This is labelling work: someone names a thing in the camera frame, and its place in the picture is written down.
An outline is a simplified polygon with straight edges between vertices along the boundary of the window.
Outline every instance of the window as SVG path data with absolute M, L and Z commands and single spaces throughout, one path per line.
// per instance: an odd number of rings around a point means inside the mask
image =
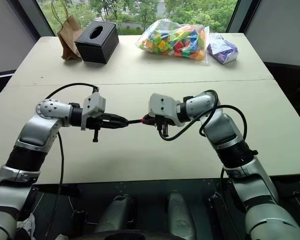
M 51 0 L 36 0 L 53 32 L 61 25 L 55 19 Z M 154 21 L 169 18 L 180 24 L 210 26 L 211 32 L 227 30 L 237 0 L 64 0 L 70 15 L 75 16 L 84 29 L 91 21 L 115 23 L 119 35 L 140 35 Z M 55 10 L 65 20 L 60 0 Z

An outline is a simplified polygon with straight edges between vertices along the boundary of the paper bag handle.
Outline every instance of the paper bag handle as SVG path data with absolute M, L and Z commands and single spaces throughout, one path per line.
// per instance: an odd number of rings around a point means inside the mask
M 69 13 L 68 13 L 68 10 L 67 10 L 67 7 L 66 7 L 66 4 L 64 2 L 64 0 L 59 0 L 63 6 L 63 9 L 65 11 L 65 16 L 66 16 L 66 19 L 69 18 Z M 52 14 L 53 16 L 55 17 L 55 19 L 61 24 L 61 26 L 63 27 L 63 23 L 62 21 L 60 20 L 58 14 L 57 14 L 57 11 L 55 9 L 55 0 L 51 0 L 51 10 L 52 10 Z

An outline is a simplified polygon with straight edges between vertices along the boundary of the paper bag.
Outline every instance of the paper bag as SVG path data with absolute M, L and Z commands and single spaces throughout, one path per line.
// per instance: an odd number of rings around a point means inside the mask
M 66 20 L 64 23 L 60 20 L 56 10 L 55 10 L 55 1 L 51 1 L 51 10 L 56 18 L 56 20 L 61 24 L 61 29 L 57 33 L 61 45 L 63 47 L 63 55 L 62 58 L 68 60 L 70 58 L 81 60 L 80 53 L 76 47 L 75 40 L 77 40 L 82 34 L 83 30 L 78 24 L 76 18 L 74 16 L 69 16 L 66 4 L 63 0 L 59 0 L 64 8 Z

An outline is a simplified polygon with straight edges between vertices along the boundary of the tissue box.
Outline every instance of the tissue box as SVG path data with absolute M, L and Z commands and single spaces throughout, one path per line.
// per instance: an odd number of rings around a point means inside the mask
M 224 40 L 219 33 L 212 33 L 209 36 L 210 44 L 207 51 L 214 56 L 220 63 L 226 64 L 237 58 L 239 52 L 236 45 Z
M 83 61 L 106 64 L 119 43 L 116 25 L 92 21 L 75 41 Z

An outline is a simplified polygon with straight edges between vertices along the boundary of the purple package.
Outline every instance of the purple package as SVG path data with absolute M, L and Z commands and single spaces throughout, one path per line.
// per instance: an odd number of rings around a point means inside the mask
M 207 51 L 220 63 L 226 64 L 237 58 L 239 52 L 236 45 L 224 40 L 220 33 L 210 34 L 209 41 L 210 44 L 207 47 Z

